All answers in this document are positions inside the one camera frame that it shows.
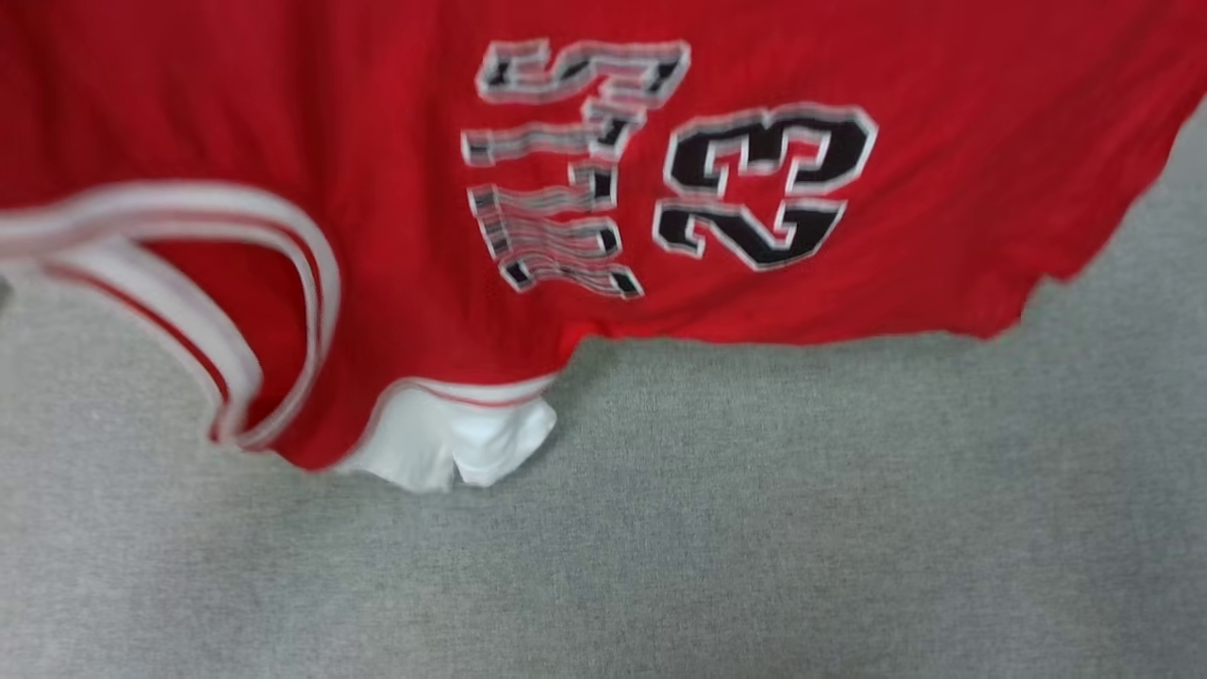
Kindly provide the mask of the red basketball jersey white trim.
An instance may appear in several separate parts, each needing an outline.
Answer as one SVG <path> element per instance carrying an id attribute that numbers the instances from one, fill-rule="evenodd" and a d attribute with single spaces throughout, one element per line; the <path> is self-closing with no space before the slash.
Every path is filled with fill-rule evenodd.
<path id="1" fill-rule="evenodd" d="M 497 482 L 587 336 L 995 336 L 1149 189 L 1207 0 L 0 0 L 0 274 L 208 433 Z"/>

